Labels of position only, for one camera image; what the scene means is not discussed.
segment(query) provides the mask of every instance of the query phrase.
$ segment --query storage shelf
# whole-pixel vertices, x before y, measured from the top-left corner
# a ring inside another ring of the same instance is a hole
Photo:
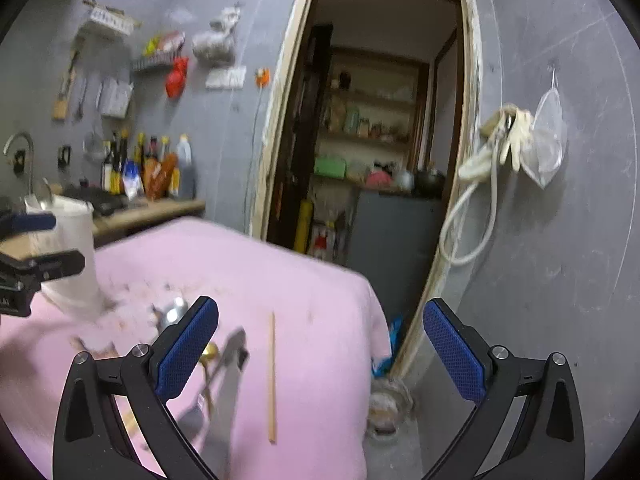
[[[383,148],[385,150],[393,150],[395,152],[406,152],[409,150],[409,144],[407,142],[385,142],[379,139],[369,139],[368,137],[358,137],[350,134],[330,134],[326,130],[320,130],[318,132],[319,139],[322,140],[338,140],[345,142],[356,142],[358,144],[366,144],[368,146],[375,146],[377,148]]]
[[[415,102],[387,99],[385,97],[365,94],[364,92],[351,92],[340,89],[332,89],[331,94],[349,101],[357,101],[371,106],[398,110],[400,112],[412,113],[415,111]]]
[[[311,174],[311,178],[314,178],[314,179],[317,179],[317,180],[324,180],[324,181],[327,181],[327,182],[339,182],[341,184],[344,184],[345,186],[352,186],[352,187],[356,187],[358,189],[365,189],[365,190],[368,190],[368,191],[378,191],[378,192],[380,192],[382,194],[401,195],[401,196],[410,196],[411,195],[410,191],[405,191],[403,189],[400,189],[397,186],[389,186],[389,187],[367,186],[363,182],[350,180],[348,178],[336,178],[334,176],[324,176],[324,175],[318,175],[318,174],[315,174],[315,173]]]
[[[180,49],[172,52],[156,52],[151,56],[141,56],[131,61],[133,72],[146,72],[156,68],[171,68],[177,57],[180,57]]]

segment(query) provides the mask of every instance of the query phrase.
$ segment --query chopstick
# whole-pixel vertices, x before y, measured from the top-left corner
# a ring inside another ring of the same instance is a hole
[[[269,371],[267,376],[267,409],[269,418],[269,442],[276,443],[276,315],[269,316]]]

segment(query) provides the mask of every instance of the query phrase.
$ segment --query electrical cord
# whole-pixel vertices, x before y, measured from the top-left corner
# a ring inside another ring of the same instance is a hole
[[[505,132],[509,132],[511,127],[513,126],[513,120],[507,114],[505,116],[505,125],[504,129],[500,129],[495,133],[495,137],[490,139],[488,142],[493,142],[492,149],[492,157],[491,157],[491,211],[489,214],[489,224],[487,225],[486,230],[484,231],[484,236],[478,246],[471,251],[469,254],[465,256],[454,256],[453,254],[447,253],[445,250],[445,240],[447,238],[447,234],[451,225],[453,224],[454,219],[460,213],[462,206],[471,199],[474,191],[478,188],[480,182],[482,182],[481,178],[475,179],[469,187],[465,189],[465,191],[460,195],[460,198],[456,202],[456,205],[453,206],[451,213],[447,215],[444,222],[442,223],[442,229],[440,231],[440,238],[438,239],[438,247],[440,248],[440,253],[453,266],[463,266],[466,265],[473,260],[475,260],[478,255],[484,251],[484,248],[489,243],[489,238],[491,238],[492,233],[494,232],[495,225],[495,216],[498,207],[498,153],[500,152],[501,141],[504,138]]]
[[[260,85],[260,91],[258,92],[258,102],[255,106],[255,115],[254,115],[254,128],[251,139],[251,157],[249,158],[249,170],[247,171],[246,176],[246,188],[244,190],[244,230],[247,232],[249,229],[248,226],[248,205],[247,199],[249,197],[249,188],[252,184],[251,173],[254,168],[254,153],[255,153],[255,129],[258,125],[258,114],[260,113],[260,104],[262,103],[262,92],[264,91],[264,85]]]

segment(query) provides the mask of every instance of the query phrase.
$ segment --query doorway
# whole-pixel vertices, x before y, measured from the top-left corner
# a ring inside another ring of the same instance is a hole
[[[276,71],[284,87],[272,96],[252,234],[364,274],[387,320],[402,315],[406,341],[399,356],[410,360],[423,337],[420,305],[448,271],[437,238],[450,199],[457,197],[456,167],[470,152],[470,126],[477,119],[474,5],[473,0],[429,0],[435,8],[428,14],[428,0],[409,0],[408,8],[420,11],[405,11],[393,25],[419,16],[419,24],[405,28],[426,32],[431,40],[411,48],[407,34],[390,32],[389,25],[373,35],[362,30],[367,20],[383,21],[376,0],[366,6],[360,26],[357,20],[353,25],[357,1],[363,5],[362,0],[297,0],[294,6]],[[433,25],[420,28],[425,16],[442,17],[447,7],[449,28],[446,20],[440,20],[437,34]],[[354,44],[354,38],[362,43]],[[393,42],[400,52],[389,47]],[[339,120],[332,113],[336,108]],[[355,158],[367,160],[358,165]],[[429,169],[442,172],[437,194],[400,189],[392,176]],[[390,173],[387,185],[372,182],[374,173]],[[328,194],[343,206],[327,206]],[[403,223],[390,237],[395,222]],[[376,265],[393,258],[400,263]],[[394,286],[382,291],[380,283]],[[390,298],[395,305],[388,305]]]

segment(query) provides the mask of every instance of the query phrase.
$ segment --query metal bowl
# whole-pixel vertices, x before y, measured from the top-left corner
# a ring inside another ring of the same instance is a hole
[[[367,434],[377,440],[396,437],[398,426],[414,406],[409,390],[397,379],[375,378],[371,383]]]

